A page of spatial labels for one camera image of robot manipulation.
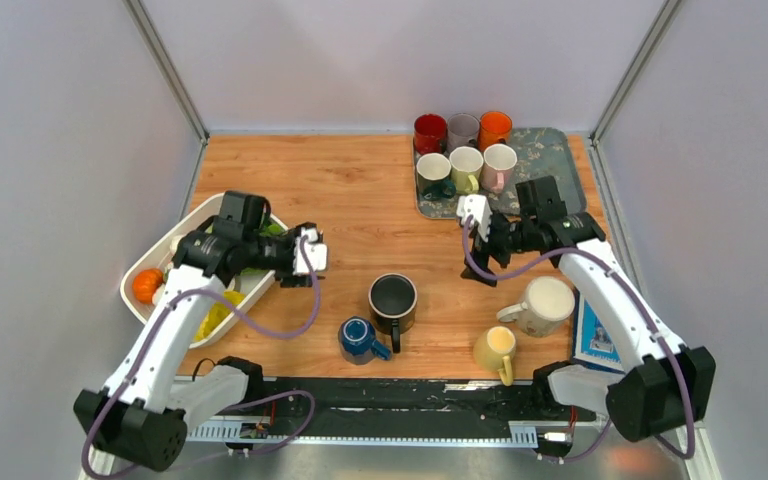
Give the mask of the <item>light green faceted mug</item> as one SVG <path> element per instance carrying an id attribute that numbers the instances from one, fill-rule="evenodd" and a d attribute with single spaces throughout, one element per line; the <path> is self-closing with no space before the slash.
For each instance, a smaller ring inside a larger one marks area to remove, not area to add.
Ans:
<path id="1" fill-rule="evenodd" d="M 460 195 L 476 194 L 480 190 L 481 171 L 484 166 L 482 153 L 469 146 L 460 146 L 451 151 L 450 177 L 456 193 Z"/>

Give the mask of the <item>pink faceted mug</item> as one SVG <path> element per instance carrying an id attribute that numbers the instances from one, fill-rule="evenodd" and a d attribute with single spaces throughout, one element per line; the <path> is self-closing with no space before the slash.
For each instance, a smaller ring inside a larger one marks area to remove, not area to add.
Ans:
<path id="1" fill-rule="evenodd" d="M 502 193 L 517 164 L 516 151 L 506 144 L 497 143 L 484 150 L 483 160 L 481 187 L 494 194 Z"/>

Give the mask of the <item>dark green mug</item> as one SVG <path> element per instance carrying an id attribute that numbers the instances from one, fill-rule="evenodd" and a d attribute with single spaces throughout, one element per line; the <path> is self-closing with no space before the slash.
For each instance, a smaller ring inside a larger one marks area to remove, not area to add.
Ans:
<path id="1" fill-rule="evenodd" d="M 451 179 L 452 165 L 441 153 L 421 155 L 415 165 L 417 194 L 420 200 L 451 199 L 456 187 Z"/>

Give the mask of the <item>navy blue mug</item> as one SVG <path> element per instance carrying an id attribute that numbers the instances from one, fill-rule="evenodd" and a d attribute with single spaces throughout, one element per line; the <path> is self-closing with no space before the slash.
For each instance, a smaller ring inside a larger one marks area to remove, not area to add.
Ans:
<path id="1" fill-rule="evenodd" d="M 390 361 L 393 353 L 380 342 L 372 323 L 352 316 L 338 329 L 338 344 L 344 359 L 354 365 L 366 365 L 375 359 Z"/>

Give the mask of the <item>lilac grey mug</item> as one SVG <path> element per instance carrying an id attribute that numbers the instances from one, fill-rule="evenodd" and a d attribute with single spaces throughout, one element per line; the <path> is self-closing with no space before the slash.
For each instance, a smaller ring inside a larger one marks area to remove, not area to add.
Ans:
<path id="1" fill-rule="evenodd" d="M 480 133 L 480 121 L 468 113 L 457 113 L 447 120 L 446 151 L 467 146 L 476 148 Z"/>

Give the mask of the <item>orange mug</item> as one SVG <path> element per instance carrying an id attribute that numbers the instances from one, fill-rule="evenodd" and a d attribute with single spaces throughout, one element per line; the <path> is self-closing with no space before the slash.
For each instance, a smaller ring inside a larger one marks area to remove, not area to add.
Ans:
<path id="1" fill-rule="evenodd" d="M 483 152 L 492 145 L 507 144 L 512 130 L 513 122 L 506 113 L 484 113 L 479 119 L 478 149 Z"/>

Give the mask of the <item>red mug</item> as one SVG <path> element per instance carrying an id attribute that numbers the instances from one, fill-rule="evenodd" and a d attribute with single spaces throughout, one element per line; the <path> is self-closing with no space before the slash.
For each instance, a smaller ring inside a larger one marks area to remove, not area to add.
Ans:
<path id="1" fill-rule="evenodd" d="M 448 131 L 445 118 L 426 113 L 416 118 L 413 128 L 413 147 L 418 154 L 443 152 Z"/>

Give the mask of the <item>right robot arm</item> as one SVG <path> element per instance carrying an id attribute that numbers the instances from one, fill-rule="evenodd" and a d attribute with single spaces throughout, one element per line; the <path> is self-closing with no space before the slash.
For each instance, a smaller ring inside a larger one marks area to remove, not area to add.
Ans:
<path id="1" fill-rule="evenodd" d="M 623 368 L 620 374 L 591 370 L 569 361 L 535 371 L 533 410 L 555 418 L 569 405 L 606 415 L 618 433 L 637 442 L 704 418 L 716 362 L 705 347 L 690 348 L 673 333 L 630 283 L 604 231 L 587 212 L 570 213 L 551 176 L 515 187 L 515 220 L 491 208 L 486 196 L 458 200 L 466 268 L 462 275 L 493 286 L 500 276 L 488 261 L 506 267 L 514 253 L 537 258 L 520 275 L 549 260 L 571 281 L 606 329 Z"/>

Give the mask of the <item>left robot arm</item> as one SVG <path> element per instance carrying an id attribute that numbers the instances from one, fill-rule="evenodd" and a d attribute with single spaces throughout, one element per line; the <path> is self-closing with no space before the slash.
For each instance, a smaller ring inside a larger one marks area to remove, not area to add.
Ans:
<path id="1" fill-rule="evenodd" d="M 327 268 L 328 247 L 312 222 L 276 234 L 270 202 L 259 195 L 227 191 L 216 196 L 219 207 L 192 230 L 173 229 L 161 240 L 178 239 L 172 267 L 154 308 L 134 345 L 98 391 L 82 390 L 73 411 L 86 438 L 81 451 L 84 472 L 100 478 L 90 462 L 92 450 L 129 461 L 120 478 L 138 467 L 169 469 L 187 435 L 215 415 L 253 414 L 279 400 L 266 395 L 260 366 L 237 357 L 219 360 L 205 376 L 175 388 L 179 365 L 202 321 L 216 304 L 262 335 L 291 339 L 313 324 L 307 320 L 289 332 L 257 324 L 228 301 L 224 293 L 246 270 L 272 273 L 285 287 L 314 291 L 310 314 L 321 305 L 319 273 Z"/>

